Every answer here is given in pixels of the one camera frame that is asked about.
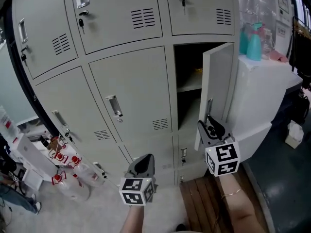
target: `pink item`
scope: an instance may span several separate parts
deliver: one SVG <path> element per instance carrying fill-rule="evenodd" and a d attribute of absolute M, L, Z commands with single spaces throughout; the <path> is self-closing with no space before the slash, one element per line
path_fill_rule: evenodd
<path fill-rule="evenodd" d="M 276 60 L 276 61 L 280 61 L 280 62 L 288 62 L 288 58 L 286 58 L 286 56 L 284 56 L 283 54 L 279 53 L 278 51 L 272 50 L 270 53 L 270 59 L 271 60 Z"/>

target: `open locker door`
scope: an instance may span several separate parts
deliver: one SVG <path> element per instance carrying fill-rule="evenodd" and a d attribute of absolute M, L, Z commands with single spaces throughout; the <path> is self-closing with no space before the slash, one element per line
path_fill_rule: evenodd
<path fill-rule="evenodd" d="M 229 91 L 233 60 L 233 43 L 224 43 L 203 53 L 202 93 L 199 120 L 207 119 L 207 102 L 213 98 L 211 116 L 222 119 Z M 201 137 L 197 131 L 194 148 L 199 149 Z"/>

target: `ventilation slot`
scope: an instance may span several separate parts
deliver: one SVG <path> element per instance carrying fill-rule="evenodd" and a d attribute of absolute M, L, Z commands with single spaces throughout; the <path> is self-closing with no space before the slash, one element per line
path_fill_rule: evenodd
<path fill-rule="evenodd" d="M 153 9 L 134 10 L 131 15 L 134 29 L 156 25 Z"/>
<path fill-rule="evenodd" d="M 169 126 L 167 119 L 161 119 L 161 120 L 153 121 L 152 125 L 154 127 L 154 130 L 166 129 Z"/>
<path fill-rule="evenodd" d="M 231 25 L 231 11 L 216 9 L 217 24 Z"/>
<path fill-rule="evenodd" d="M 53 48 L 56 55 L 66 52 L 70 49 L 67 34 L 63 34 L 52 41 Z"/>
<path fill-rule="evenodd" d="M 110 139 L 110 135 L 106 130 L 95 131 L 94 132 L 98 140 Z"/>

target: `wall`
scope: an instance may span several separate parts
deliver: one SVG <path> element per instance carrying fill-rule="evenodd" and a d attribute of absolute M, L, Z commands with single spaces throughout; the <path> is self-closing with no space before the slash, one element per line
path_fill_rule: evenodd
<path fill-rule="evenodd" d="M 0 47 L 0 73 L 0 105 L 11 120 L 19 123 L 36 117 L 15 75 L 6 44 Z"/>

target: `shoe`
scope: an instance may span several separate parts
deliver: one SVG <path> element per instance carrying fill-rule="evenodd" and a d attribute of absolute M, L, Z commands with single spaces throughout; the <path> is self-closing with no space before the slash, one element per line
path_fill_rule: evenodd
<path fill-rule="evenodd" d="M 186 226 L 185 225 L 183 225 L 183 224 L 179 224 L 178 226 L 177 226 L 177 228 L 176 228 L 176 231 L 178 232 L 178 231 L 186 231 L 187 229 L 186 229 Z"/>
<path fill-rule="evenodd" d="M 34 200 L 34 203 L 35 203 L 35 199 L 36 199 L 35 194 L 32 194 L 31 198 Z"/>
<path fill-rule="evenodd" d="M 39 211 L 41 210 L 41 203 L 40 203 L 40 202 L 37 202 L 37 203 L 35 203 L 35 206 L 37 207 L 37 213 L 36 213 L 36 215 L 38 215 L 38 214 L 39 214 Z"/>

